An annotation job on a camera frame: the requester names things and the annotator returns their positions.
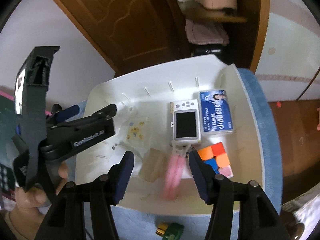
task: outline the phone screen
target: phone screen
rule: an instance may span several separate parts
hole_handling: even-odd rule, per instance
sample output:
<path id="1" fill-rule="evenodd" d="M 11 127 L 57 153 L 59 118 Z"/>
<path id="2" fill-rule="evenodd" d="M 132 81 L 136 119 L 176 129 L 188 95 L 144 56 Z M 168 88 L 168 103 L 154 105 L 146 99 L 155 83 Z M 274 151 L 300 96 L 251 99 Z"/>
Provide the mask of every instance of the phone screen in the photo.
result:
<path id="1" fill-rule="evenodd" d="M 196 136 L 196 112 L 176 113 L 176 138 Z"/>

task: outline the rubik's cube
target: rubik's cube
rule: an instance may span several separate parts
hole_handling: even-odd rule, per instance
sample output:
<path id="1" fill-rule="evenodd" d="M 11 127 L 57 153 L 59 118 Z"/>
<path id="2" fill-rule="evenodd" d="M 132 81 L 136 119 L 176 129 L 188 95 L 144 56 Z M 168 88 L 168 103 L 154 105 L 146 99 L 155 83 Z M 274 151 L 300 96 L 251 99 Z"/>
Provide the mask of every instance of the rubik's cube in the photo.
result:
<path id="1" fill-rule="evenodd" d="M 198 154 L 204 163 L 214 169 L 215 173 L 221 173 L 227 178 L 233 177 L 230 161 L 222 142 L 198 150 Z"/>

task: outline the folded towel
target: folded towel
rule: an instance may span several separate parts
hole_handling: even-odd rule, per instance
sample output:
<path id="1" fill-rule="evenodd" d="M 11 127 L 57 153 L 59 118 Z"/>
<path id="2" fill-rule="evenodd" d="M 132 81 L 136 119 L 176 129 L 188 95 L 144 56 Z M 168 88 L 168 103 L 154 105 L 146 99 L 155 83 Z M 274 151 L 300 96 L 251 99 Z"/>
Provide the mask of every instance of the folded towel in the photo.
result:
<path id="1" fill-rule="evenodd" d="M 229 37 L 221 23 L 195 23 L 186 19 L 185 27 L 190 43 L 197 45 L 229 44 Z"/>

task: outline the hand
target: hand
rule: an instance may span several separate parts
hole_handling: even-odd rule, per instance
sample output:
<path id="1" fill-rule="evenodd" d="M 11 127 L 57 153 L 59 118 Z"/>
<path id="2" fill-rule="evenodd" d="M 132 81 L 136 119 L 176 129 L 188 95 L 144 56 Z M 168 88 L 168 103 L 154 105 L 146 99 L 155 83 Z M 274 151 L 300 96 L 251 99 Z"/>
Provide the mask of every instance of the hand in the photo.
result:
<path id="1" fill-rule="evenodd" d="M 57 187 L 56 194 L 67 182 L 68 166 L 65 162 L 61 163 L 58 174 L 62 180 Z M 10 221 L 19 234 L 28 240 L 33 240 L 44 219 L 44 215 L 39 212 L 37 207 L 47 201 L 47 196 L 43 190 L 36 187 L 32 187 L 28 192 L 24 192 L 23 188 L 16 187 L 15 199 L 16 205 L 10 212 Z"/>

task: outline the finger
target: finger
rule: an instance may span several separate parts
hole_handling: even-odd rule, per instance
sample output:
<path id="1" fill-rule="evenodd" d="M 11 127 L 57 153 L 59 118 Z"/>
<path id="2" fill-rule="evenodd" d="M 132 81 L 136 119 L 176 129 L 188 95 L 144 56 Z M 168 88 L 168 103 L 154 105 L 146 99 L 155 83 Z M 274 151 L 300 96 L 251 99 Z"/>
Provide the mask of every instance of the finger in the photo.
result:
<path id="1" fill-rule="evenodd" d="M 62 179 L 56 189 L 56 195 L 59 194 L 60 190 L 62 190 L 63 186 L 68 182 L 67 179 Z"/>
<path id="2" fill-rule="evenodd" d="M 40 207 L 47 201 L 45 192 L 36 187 L 32 187 L 28 192 L 24 192 L 22 187 L 16 187 L 15 199 L 21 208 Z"/>
<path id="3" fill-rule="evenodd" d="M 68 165 L 65 162 L 62 162 L 60 164 L 60 167 L 58 169 L 58 174 L 63 179 L 68 178 Z"/>

